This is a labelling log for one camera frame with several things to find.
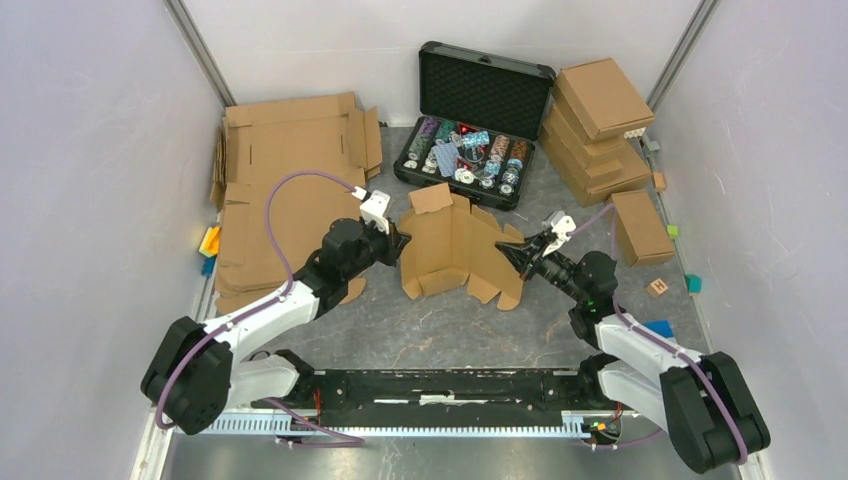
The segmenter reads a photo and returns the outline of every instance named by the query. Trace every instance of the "poker chip set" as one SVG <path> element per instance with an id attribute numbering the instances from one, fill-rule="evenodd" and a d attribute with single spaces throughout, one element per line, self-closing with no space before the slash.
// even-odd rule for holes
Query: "poker chip set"
<path id="1" fill-rule="evenodd" d="M 556 74 L 550 67 L 428 42 L 421 112 L 394 164 L 417 186 L 446 182 L 473 202 L 518 205 Z"/>
<path id="2" fill-rule="evenodd" d="M 527 140 L 427 116 L 411 138 L 403 168 L 510 197 L 522 181 L 532 148 Z"/>

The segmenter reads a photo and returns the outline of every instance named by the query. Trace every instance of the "white enclosure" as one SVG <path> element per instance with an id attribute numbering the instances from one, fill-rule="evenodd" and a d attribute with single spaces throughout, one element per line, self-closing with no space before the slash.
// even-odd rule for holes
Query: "white enclosure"
<path id="1" fill-rule="evenodd" d="M 380 119 L 418 117 L 428 40 L 560 68 L 614 56 L 647 96 L 697 0 L 188 0 L 238 103 L 356 91 Z"/>
<path id="2" fill-rule="evenodd" d="M 722 2 L 652 134 L 715 347 L 739 362 L 774 478 L 844 478 L 848 4 Z"/>
<path id="3" fill-rule="evenodd" d="M 0 65 L 0 478 L 127 478 L 221 106 L 158 1 L 3 2 Z"/>

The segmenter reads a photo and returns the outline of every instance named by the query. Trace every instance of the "yellow block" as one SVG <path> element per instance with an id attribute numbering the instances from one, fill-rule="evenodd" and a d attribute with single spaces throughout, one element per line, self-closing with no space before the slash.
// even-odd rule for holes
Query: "yellow block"
<path id="1" fill-rule="evenodd" d="M 221 227 L 209 227 L 206 229 L 206 235 L 203 236 L 203 241 L 200 242 L 200 248 L 197 251 L 204 256 L 214 257 L 218 255 L 220 243 Z"/>

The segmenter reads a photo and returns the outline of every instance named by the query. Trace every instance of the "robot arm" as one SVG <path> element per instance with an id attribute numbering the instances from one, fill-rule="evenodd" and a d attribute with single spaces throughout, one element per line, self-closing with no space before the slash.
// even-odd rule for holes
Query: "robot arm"
<path id="1" fill-rule="evenodd" d="M 748 452 L 768 447 L 768 428 L 729 355 L 685 349 L 639 325 L 615 304 L 615 260 L 593 251 L 575 263 L 556 251 L 574 231 L 571 218 L 557 212 L 545 225 L 523 244 L 499 243 L 498 249 L 523 279 L 538 274 L 577 302 L 568 312 L 574 333 L 604 352 L 580 365 L 587 395 L 635 408 L 668 432 L 683 461 L 703 473 L 736 461 L 740 452 L 730 426 L 686 361 L 690 359 L 706 373 Z"/>
<path id="2" fill-rule="evenodd" d="M 333 309 L 347 296 L 348 282 L 371 265 L 395 265 L 410 237 L 398 232 L 385 217 L 389 196 L 361 188 L 353 195 L 363 202 L 360 219 L 342 218 L 330 225 L 321 248 L 294 274 L 288 294 L 283 296 L 284 285 L 205 324 L 183 317 L 168 329 L 141 383 L 142 392 L 154 403 L 192 347 L 210 332 L 225 325 L 232 327 L 198 352 L 166 399 L 165 413 L 187 434 L 205 429 L 225 408 L 288 395 L 299 377 L 295 365 L 277 355 L 242 360 L 283 332 Z"/>

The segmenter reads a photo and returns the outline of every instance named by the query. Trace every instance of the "open case lid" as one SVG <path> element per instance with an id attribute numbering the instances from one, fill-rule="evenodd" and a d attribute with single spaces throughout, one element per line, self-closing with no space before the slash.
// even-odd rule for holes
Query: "open case lid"
<path id="1" fill-rule="evenodd" d="M 556 72 L 427 42 L 418 51 L 421 113 L 536 140 Z"/>

